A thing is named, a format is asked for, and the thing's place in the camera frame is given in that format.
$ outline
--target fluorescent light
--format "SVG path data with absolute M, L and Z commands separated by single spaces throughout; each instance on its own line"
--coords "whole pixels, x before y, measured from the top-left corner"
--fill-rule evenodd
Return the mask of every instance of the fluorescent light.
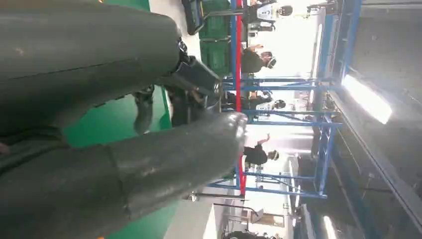
M 299 185 L 298 186 L 298 193 L 300 193 L 300 192 L 301 192 L 301 186 Z M 299 207 L 299 199 L 300 199 L 300 196 L 297 195 L 296 196 L 296 201 L 295 201 L 295 208 L 298 208 Z
M 327 230 L 328 239 L 337 239 L 337 236 L 335 235 L 334 227 L 332 226 L 331 219 L 327 216 L 324 216 L 324 223 L 325 223 L 325 228 Z
M 291 160 L 289 160 L 289 171 L 290 171 L 290 177 L 293 177 L 293 164 Z M 292 191 L 296 192 L 295 180 L 293 178 L 290 179 L 290 184 L 292 185 Z
M 374 93 L 369 87 L 363 85 L 350 75 L 344 77 L 341 84 L 348 90 L 355 101 L 372 117 L 383 124 L 388 122 L 393 111 L 388 103 Z

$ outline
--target black rubber cover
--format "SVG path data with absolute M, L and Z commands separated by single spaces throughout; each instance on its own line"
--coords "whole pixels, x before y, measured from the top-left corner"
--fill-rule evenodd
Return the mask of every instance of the black rubber cover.
M 45 136 L 16 143 L 0 155 L 21 159 L 3 165 L 0 176 L 1 238 L 106 236 L 227 173 L 243 149 L 246 122 L 240 113 L 214 114 L 85 149 Z
M 189 59 L 189 63 L 182 63 L 173 74 L 173 81 L 176 80 L 182 89 L 196 89 L 203 95 L 220 98 L 222 83 L 219 76 L 194 56 Z
M 0 26 L 0 135 L 67 126 L 179 63 L 171 18 L 97 0 L 1 0 Z

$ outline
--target green storage crate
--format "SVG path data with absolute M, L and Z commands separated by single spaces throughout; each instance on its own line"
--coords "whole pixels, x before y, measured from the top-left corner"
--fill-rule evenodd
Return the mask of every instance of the green storage crate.
M 213 16 L 205 21 L 205 26 L 199 31 L 200 39 L 221 39 L 230 35 L 230 17 Z
M 202 7 L 204 12 L 230 9 L 230 3 L 227 0 L 203 0 Z
M 230 9 L 230 3 L 227 0 L 205 0 L 203 1 L 204 12 Z M 220 39 L 230 35 L 230 16 L 212 16 L 209 17 L 205 26 L 199 31 L 201 39 Z
M 230 43 L 228 41 L 201 42 L 202 62 L 217 75 L 230 73 Z

